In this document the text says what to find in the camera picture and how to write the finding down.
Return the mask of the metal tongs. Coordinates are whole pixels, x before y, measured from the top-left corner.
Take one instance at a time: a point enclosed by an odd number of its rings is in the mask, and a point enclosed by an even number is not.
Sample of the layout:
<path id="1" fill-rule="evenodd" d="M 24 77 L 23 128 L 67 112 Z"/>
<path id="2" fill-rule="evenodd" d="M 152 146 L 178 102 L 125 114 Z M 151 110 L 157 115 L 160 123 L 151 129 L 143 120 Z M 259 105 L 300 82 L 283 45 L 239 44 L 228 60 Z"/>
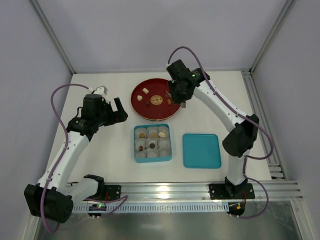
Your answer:
<path id="1" fill-rule="evenodd" d="M 166 94 L 167 97 L 172 98 L 171 93 L 169 93 L 168 91 L 165 91 L 165 94 Z M 185 109 L 186 108 L 186 102 L 184 101 L 184 102 L 180 103 L 180 107 Z"/>

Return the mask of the cream oval chocolate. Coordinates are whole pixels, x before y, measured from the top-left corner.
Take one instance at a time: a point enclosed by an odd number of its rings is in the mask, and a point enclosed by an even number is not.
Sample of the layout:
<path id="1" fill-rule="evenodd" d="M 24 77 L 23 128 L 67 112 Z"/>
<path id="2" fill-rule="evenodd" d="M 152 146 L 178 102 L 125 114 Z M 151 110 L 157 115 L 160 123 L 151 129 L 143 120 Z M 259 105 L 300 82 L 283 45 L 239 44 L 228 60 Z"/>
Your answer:
<path id="1" fill-rule="evenodd" d="M 161 138 L 165 138 L 166 137 L 166 134 L 164 132 L 159 132 L 158 135 Z"/>

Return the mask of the teal box lid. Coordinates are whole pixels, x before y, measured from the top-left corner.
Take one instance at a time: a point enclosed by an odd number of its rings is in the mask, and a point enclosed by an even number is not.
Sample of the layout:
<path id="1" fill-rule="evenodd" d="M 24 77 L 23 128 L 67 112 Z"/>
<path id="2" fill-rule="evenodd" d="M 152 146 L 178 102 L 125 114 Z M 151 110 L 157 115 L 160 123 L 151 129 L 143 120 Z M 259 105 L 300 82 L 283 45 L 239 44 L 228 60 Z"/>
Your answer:
<path id="1" fill-rule="evenodd" d="M 219 169 L 222 166 L 216 134 L 186 133 L 182 137 L 183 165 L 188 169 Z"/>

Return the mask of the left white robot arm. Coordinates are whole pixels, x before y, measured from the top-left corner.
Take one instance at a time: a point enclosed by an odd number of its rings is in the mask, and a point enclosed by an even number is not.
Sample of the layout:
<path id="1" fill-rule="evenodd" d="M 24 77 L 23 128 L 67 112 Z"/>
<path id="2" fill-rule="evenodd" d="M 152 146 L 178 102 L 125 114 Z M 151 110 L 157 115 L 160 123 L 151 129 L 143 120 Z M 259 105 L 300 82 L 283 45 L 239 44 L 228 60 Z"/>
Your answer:
<path id="1" fill-rule="evenodd" d="M 87 174 L 74 186 L 67 186 L 69 177 L 84 149 L 100 127 L 125 122 L 128 114 L 121 100 L 110 102 L 95 93 L 87 94 L 80 107 L 80 116 L 72 118 L 65 129 L 65 140 L 47 172 L 34 185 L 28 184 L 24 196 L 33 216 L 59 224 L 71 216 L 74 205 L 86 200 L 102 200 L 106 195 L 104 178 Z"/>

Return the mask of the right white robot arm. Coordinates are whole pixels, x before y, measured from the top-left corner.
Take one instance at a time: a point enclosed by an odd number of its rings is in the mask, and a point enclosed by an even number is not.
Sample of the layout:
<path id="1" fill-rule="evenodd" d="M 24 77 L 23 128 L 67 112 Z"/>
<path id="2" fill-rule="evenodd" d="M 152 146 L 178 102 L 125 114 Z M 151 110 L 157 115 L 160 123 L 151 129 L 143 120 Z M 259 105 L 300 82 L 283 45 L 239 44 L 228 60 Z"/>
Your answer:
<path id="1" fill-rule="evenodd" d="M 168 87 L 175 104 L 182 104 L 196 97 L 225 126 L 228 134 L 222 141 L 222 146 L 228 153 L 228 171 L 220 189 L 227 198 L 243 197 L 248 185 L 244 174 L 245 157 L 257 139 L 259 118 L 255 114 L 247 115 L 241 110 L 237 111 L 201 68 L 190 70 L 179 59 L 168 64 L 166 70 L 171 77 Z"/>

